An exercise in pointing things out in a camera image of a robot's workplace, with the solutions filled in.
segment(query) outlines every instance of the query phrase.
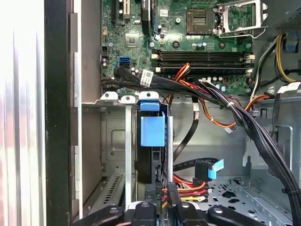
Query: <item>blue drive latch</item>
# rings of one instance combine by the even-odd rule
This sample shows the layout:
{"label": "blue drive latch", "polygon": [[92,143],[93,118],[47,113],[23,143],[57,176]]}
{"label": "blue drive latch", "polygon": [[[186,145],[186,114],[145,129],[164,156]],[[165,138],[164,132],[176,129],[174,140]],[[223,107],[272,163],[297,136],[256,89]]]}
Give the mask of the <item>blue drive latch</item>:
{"label": "blue drive latch", "polygon": [[[141,101],[141,111],[159,112],[159,101]],[[141,146],[164,147],[165,146],[165,114],[162,116],[141,117]]]}
{"label": "blue drive latch", "polygon": [[212,166],[212,170],[208,169],[208,177],[210,179],[216,179],[216,173],[224,168],[224,159],[219,160]]}

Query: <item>green circuit board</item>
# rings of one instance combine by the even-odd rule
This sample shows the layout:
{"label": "green circuit board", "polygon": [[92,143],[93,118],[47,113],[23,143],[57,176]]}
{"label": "green circuit board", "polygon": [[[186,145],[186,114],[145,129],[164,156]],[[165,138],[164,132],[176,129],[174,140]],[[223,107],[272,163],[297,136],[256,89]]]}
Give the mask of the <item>green circuit board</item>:
{"label": "green circuit board", "polygon": [[[250,37],[244,38],[238,43],[238,38],[220,39],[216,35],[188,34],[188,11],[200,8],[211,11],[212,7],[219,3],[218,0],[155,0],[154,27],[161,24],[162,30],[160,34],[154,32],[151,36],[143,35],[141,24],[136,23],[141,21],[140,0],[129,0],[130,17],[125,19],[118,16],[115,26],[111,23],[113,1],[102,1],[102,46],[103,54],[108,56],[107,66],[102,71],[105,76],[113,75],[113,69],[119,63],[119,57],[130,57],[131,68],[134,67],[139,71],[143,69],[153,71],[151,68],[152,48],[166,51],[252,52],[252,38]],[[232,7],[229,13],[230,28],[251,26],[253,22],[252,10],[251,5],[240,8]],[[178,48],[173,47],[174,41],[179,42]],[[200,42],[205,42],[206,46],[202,46],[202,48],[195,46]],[[213,78],[214,74],[200,75],[204,78],[208,76]],[[217,81],[213,81],[213,84],[219,84],[220,87],[224,86],[226,88],[225,94],[243,95],[250,92],[246,86],[246,80],[249,76],[250,74],[229,74],[226,76],[227,79],[222,81],[217,79]],[[133,94],[135,91],[118,89],[118,93],[121,95]]]}

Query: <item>blue sata port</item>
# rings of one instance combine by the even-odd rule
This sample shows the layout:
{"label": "blue sata port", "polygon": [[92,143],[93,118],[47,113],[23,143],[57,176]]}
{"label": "blue sata port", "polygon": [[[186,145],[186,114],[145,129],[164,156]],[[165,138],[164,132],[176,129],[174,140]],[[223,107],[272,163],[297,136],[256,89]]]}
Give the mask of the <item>blue sata port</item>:
{"label": "blue sata port", "polygon": [[119,57],[119,62],[130,63],[131,58],[130,57]]}

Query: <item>white label sticker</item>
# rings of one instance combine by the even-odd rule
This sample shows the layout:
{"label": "white label sticker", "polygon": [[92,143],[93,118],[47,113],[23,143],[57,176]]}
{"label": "white label sticker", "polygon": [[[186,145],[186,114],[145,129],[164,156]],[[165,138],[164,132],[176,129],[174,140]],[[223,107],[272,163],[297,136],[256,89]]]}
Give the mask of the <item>white label sticker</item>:
{"label": "white label sticker", "polygon": [[151,85],[151,80],[152,80],[153,75],[154,75],[154,72],[151,72],[151,71],[148,71],[148,70],[144,69],[142,71],[140,85],[149,87]]}
{"label": "white label sticker", "polygon": [[297,90],[301,82],[293,82],[287,85],[286,91]]}
{"label": "white label sticker", "polygon": [[287,86],[282,86],[277,93],[284,93],[287,89]]}
{"label": "white label sticker", "polygon": [[160,9],[161,17],[168,17],[168,9]]}
{"label": "white label sticker", "polygon": [[233,130],[232,130],[231,128],[229,128],[229,127],[226,127],[226,128],[225,128],[225,131],[226,131],[227,133],[229,133],[229,134],[233,132]]}

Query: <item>motherboard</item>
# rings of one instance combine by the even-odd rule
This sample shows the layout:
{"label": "motherboard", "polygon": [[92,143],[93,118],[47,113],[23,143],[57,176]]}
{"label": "motherboard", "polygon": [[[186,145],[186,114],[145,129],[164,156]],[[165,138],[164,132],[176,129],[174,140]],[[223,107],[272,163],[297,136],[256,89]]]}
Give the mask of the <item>motherboard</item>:
{"label": "motherboard", "polygon": [[[247,95],[252,72],[252,38],[220,38],[215,13],[225,0],[103,0],[102,74],[123,66],[173,79],[185,63],[189,76],[210,79],[227,95]],[[229,10],[229,28],[251,26],[253,6]],[[120,95],[134,90],[116,88]]]}

